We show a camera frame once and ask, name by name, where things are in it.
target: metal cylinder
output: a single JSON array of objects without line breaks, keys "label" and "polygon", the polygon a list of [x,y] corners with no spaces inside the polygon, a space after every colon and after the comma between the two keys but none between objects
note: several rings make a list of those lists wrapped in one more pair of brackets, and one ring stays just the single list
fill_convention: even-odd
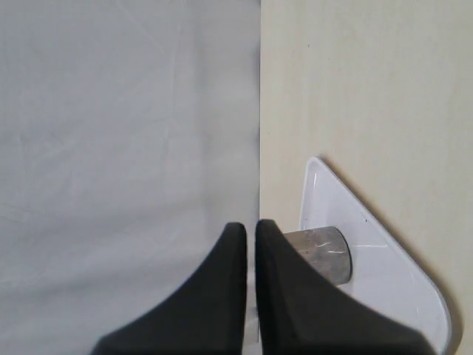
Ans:
[{"label": "metal cylinder", "polygon": [[343,234],[335,227],[286,233],[287,241],[334,285],[350,281],[352,260]]}]

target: wooden panel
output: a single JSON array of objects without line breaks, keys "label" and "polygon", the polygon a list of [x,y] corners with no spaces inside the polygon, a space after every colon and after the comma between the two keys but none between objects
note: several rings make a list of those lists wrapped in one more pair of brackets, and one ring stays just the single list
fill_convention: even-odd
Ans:
[{"label": "wooden panel", "polygon": [[469,0],[262,2],[261,216],[296,229],[323,155],[440,284],[458,354],[473,351],[472,18]]}]

